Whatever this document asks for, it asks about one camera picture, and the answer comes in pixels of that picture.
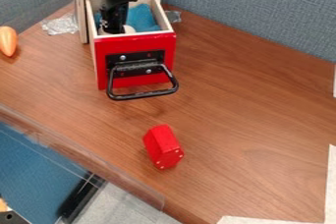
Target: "gray floor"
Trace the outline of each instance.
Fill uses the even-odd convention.
[[[74,224],[179,224],[180,222],[107,184],[85,207]]]

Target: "red block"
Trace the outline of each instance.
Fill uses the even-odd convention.
[[[143,143],[154,166],[161,170],[176,166],[185,156],[168,125],[150,129],[143,137]]]

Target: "cubicle wall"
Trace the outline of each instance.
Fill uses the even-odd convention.
[[[164,0],[336,62],[336,0]]]

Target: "red drawer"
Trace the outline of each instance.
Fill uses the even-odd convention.
[[[137,54],[145,54],[149,59],[160,54],[163,64],[169,71],[172,71],[176,48],[176,33],[173,31],[158,0],[139,0],[137,3],[130,3],[130,6],[132,7],[139,3],[148,4],[151,7],[154,18],[161,27],[161,31],[109,35],[98,35],[95,27],[93,14],[98,11],[100,0],[86,0],[85,3],[89,43],[99,89],[107,87],[110,71],[109,59],[114,57],[132,57]],[[153,71],[150,74],[135,77],[119,77],[113,82],[113,87],[167,82],[169,82],[169,78],[165,73],[155,74]]]

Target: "orange object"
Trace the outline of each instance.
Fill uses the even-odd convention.
[[[18,34],[10,27],[0,27],[0,50],[8,57],[12,57],[17,49]]]

